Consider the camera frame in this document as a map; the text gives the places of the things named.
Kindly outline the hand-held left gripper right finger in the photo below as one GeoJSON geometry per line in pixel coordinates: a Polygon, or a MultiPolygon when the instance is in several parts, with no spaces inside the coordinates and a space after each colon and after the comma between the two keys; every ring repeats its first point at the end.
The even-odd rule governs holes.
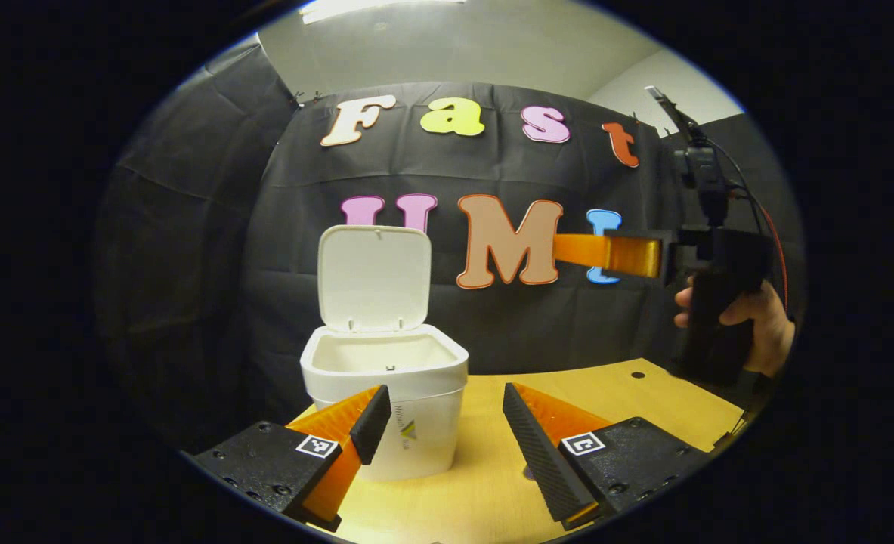
{"type": "Polygon", "coordinates": [[[565,530],[657,498],[712,458],[646,418],[611,423],[516,382],[505,385],[503,413],[548,512],[565,530]]]}

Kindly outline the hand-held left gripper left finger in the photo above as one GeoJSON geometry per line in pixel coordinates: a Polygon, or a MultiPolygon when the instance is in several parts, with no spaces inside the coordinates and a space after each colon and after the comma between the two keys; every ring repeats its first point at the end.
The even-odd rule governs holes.
{"type": "Polygon", "coordinates": [[[357,473],[376,455],[391,417],[379,385],[281,425],[256,422],[192,456],[220,484],[302,524],[330,533],[357,473]]]}

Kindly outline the white desktop garbage bin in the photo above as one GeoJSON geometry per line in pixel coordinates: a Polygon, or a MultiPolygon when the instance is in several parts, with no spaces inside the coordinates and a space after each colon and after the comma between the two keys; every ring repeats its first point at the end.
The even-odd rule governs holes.
{"type": "Polygon", "coordinates": [[[429,478],[456,455],[469,353],[427,323],[432,242],[420,230],[335,226],[317,261],[322,325],[299,365],[317,409],[388,387],[391,416],[363,477],[429,478]]]}

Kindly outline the wooden desktop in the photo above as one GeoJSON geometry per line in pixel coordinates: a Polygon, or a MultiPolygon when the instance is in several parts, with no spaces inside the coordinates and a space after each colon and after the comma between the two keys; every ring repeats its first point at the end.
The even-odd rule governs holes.
{"type": "Polygon", "coordinates": [[[508,382],[532,387],[610,422],[646,418],[708,452],[741,408],[653,363],[636,359],[543,374],[471,376],[462,396],[449,471],[430,478],[371,481],[357,475],[325,544],[541,544],[564,535],[502,411],[508,382]]]}

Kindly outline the black backdrop cloth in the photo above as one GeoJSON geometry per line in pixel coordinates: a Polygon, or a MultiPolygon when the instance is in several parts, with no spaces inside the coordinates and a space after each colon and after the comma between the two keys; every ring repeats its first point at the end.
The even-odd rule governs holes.
{"type": "Polygon", "coordinates": [[[594,283],[572,265],[547,285],[456,283],[468,195],[498,197],[512,224],[554,201],[565,233],[589,231],[596,209],[624,230],[703,224],[673,164],[684,141],[658,137],[644,111],[484,76],[388,80],[301,107],[289,96],[264,42],[240,42],[154,108],[110,170],[95,225],[98,334],[172,447],[199,452],[311,403],[299,355],[322,325],[318,242],[361,197],[378,200],[382,226],[420,220],[402,196],[437,200],[427,320],[468,349],[472,374],[665,366],[678,351],[677,286],[594,283]]]}

